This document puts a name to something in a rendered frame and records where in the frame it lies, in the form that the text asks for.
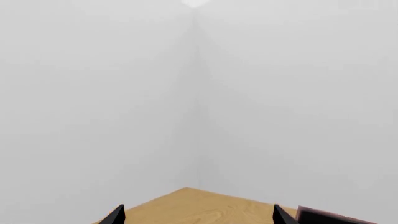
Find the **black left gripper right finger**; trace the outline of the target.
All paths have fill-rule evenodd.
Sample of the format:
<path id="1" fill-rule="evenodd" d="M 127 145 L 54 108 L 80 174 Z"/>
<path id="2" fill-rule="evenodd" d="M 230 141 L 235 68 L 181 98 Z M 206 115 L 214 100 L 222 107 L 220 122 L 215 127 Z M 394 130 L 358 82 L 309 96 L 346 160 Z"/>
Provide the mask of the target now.
<path id="1" fill-rule="evenodd" d="M 300 224 L 279 205 L 274 205 L 273 222 L 274 224 Z"/>

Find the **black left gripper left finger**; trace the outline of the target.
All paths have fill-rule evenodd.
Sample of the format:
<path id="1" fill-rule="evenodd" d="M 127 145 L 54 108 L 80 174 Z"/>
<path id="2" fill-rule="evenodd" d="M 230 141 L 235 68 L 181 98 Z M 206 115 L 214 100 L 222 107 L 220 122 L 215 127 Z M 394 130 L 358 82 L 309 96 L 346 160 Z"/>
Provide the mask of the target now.
<path id="1" fill-rule="evenodd" d="M 99 224 L 124 224 L 125 210 L 124 205 L 119 205 L 108 216 L 99 222 Z"/>

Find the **dark felt caddy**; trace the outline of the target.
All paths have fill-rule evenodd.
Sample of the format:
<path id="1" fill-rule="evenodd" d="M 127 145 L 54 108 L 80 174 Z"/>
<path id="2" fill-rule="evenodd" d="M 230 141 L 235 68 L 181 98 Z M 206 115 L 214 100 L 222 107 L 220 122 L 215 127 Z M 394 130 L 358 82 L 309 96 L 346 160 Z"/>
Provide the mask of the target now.
<path id="1" fill-rule="evenodd" d="M 296 219 L 300 224 L 377 224 L 303 206 L 298 207 Z"/>

